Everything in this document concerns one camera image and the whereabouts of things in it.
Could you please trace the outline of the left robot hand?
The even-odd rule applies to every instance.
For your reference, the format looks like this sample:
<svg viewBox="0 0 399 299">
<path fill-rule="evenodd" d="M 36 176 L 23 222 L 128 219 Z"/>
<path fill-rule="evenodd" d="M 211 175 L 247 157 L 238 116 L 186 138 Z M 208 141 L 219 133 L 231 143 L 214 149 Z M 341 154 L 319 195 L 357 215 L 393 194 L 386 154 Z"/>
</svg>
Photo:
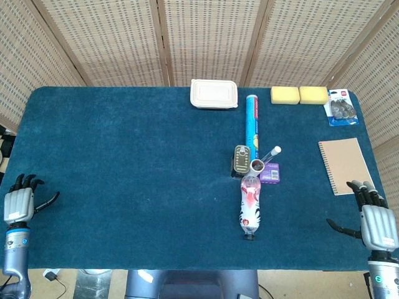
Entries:
<svg viewBox="0 0 399 299">
<path fill-rule="evenodd" d="M 43 185 L 45 182 L 41 179 L 36 179 L 35 174 L 25 176 L 20 174 L 6 193 L 4 197 L 4 222 L 7 225 L 14 225 L 16 223 L 28 223 L 34 215 L 41 210 L 53 204 L 60 192 L 56 192 L 48 201 L 43 202 L 37 206 L 34 205 L 35 191 L 38 185 Z"/>
</svg>

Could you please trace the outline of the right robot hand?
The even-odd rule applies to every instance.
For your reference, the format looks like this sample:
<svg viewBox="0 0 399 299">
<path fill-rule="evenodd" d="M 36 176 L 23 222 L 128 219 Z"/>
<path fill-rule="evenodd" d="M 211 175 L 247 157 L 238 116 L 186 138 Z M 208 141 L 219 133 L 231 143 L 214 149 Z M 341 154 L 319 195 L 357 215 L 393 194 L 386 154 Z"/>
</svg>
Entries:
<svg viewBox="0 0 399 299">
<path fill-rule="evenodd" d="M 329 226 L 341 234 L 362 240 L 368 250 L 392 253 L 398 249 L 397 223 L 386 200 L 368 181 L 353 180 L 346 184 L 355 194 L 360 213 L 360 229 L 344 228 L 327 219 Z"/>
</svg>

